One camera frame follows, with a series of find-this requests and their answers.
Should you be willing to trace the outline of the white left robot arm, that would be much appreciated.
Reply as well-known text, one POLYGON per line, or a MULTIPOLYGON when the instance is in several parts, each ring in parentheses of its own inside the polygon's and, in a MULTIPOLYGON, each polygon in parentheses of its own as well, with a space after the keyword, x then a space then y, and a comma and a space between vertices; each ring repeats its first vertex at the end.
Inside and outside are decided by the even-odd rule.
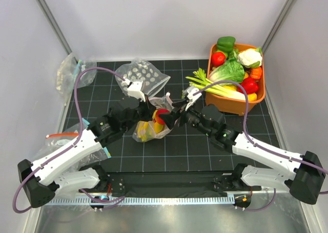
POLYGON ((61 148, 33 162, 24 159, 18 163, 20 186, 31 208, 47 204, 62 188, 63 181, 55 180, 62 172, 82 158, 107 147, 120 139, 139 121, 149 121, 156 107, 149 100, 126 97, 109 108, 108 113, 82 128, 76 138, 61 148))

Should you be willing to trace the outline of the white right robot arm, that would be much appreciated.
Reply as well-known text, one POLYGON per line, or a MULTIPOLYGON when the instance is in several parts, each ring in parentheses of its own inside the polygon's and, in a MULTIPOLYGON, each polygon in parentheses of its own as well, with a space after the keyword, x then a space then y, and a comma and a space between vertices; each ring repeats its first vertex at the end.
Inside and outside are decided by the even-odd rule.
POLYGON ((285 151, 237 131, 225 123, 223 113, 213 104, 198 112, 193 107, 186 109, 181 101, 170 113, 162 113, 159 117, 170 129, 175 124, 188 124, 205 134, 219 149, 266 166, 239 165, 235 168, 237 174, 231 177, 235 189, 270 187, 286 191, 303 203, 316 204, 325 180, 325 171, 316 154, 285 151))

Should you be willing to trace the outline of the yellow banana bunch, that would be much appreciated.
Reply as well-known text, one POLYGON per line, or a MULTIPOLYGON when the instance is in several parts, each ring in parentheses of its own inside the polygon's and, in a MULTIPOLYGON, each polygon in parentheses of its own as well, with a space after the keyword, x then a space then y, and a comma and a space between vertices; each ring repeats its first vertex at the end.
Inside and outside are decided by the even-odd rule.
POLYGON ((140 142, 147 142, 154 139, 155 133, 151 122, 140 121, 137 125, 136 136, 140 142))

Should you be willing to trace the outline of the green lettuce cabbage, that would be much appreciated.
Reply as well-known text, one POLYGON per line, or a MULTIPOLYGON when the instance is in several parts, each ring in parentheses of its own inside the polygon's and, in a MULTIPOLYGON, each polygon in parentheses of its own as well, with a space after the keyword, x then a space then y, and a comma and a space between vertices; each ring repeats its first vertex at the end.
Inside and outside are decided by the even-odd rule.
POLYGON ((215 68, 208 76, 212 82, 230 80, 241 83, 244 80, 243 66, 235 59, 227 60, 223 65, 215 68))

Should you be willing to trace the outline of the pink-zipper zip bag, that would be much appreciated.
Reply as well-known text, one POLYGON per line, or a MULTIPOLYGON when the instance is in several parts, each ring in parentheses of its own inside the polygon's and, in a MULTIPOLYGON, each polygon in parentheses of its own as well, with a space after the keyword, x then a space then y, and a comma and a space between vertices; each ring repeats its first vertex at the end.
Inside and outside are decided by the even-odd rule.
POLYGON ((152 97, 149 100, 156 107, 156 110, 150 121, 138 122, 132 135, 133 139, 137 142, 161 139, 171 131, 159 116, 159 114, 170 113, 173 109, 170 92, 167 92, 163 97, 152 97))

